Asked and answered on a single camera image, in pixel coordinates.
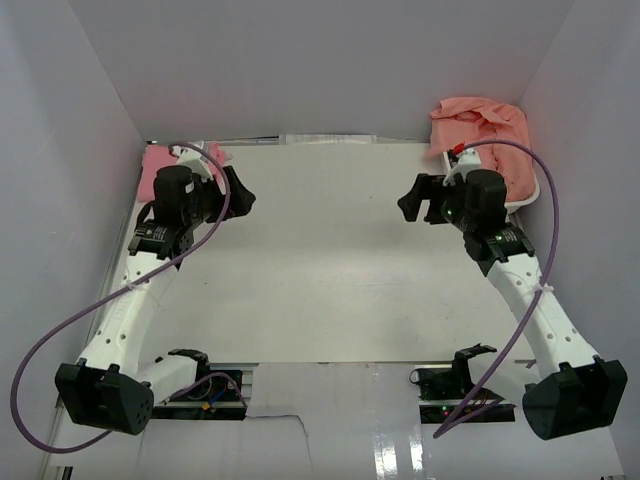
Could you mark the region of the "pink t shirt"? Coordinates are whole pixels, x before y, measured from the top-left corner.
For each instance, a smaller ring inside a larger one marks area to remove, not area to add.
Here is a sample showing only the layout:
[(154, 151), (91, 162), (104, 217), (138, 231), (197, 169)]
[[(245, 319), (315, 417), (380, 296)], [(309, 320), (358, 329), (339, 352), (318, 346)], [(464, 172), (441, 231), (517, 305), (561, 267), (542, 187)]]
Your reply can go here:
[[(191, 173), (191, 170), (188, 167), (176, 164), (176, 158), (171, 155), (170, 148), (171, 147), (159, 144), (151, 144), (147, 146), (142, 157), (142, 173), (136, 193), (136, 200), (139, 203), (148, 203), (155, 199), (155, 184), (157, 178), (171, 176), (176, 172), (181, 174), (181, 170), (185, 171), (186, 175)], [(221, 179), (221, 174), (214, 167), (213, 163), (209, 159), (207, 160), (209, 161), (209, 166), (214, 174), (214, 179), (220, 186), (222, 186), (223, 181)]]

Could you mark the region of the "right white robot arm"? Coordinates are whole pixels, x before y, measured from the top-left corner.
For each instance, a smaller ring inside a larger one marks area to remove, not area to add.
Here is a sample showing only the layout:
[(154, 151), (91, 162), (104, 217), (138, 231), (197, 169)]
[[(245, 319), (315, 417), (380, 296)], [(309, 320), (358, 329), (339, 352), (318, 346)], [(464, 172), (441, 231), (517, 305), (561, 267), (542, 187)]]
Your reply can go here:
[(398, 201), (414, 222), (422, 202), (429, 224), (449, 223), (463, 234), (469, 257), (501, 294), (527, 340), (541, 379), (519, 382), (516, 396), (533, 432), (555, 439), (613, 423), (628, 376), (618, 360), (604, 360), (577, 332), (540, 269), (524, 232), (507, 219), (506, 186), (494, 171), (421, 173)]

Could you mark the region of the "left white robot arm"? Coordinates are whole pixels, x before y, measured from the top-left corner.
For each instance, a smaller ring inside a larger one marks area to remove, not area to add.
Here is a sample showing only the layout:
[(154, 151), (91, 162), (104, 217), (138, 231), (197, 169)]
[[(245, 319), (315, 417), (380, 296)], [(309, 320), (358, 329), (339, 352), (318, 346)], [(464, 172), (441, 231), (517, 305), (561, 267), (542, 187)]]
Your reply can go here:
[(177, 348), (147, 363), (141, 350), (160, 300), (180, 270), (181, 256), (194, 244), (195, 230), (251, 211), (255, 195), (232, 166), (223, 171), (227, 191), (184, 165), (158, 170), (154, 198), (141, 208), (128, 245), (123, 294), (110, 301), (78, 360), (61, 364), (55, 375), (74, 423), (137, 435), (157, 405), (209, 392), (206, 353)]

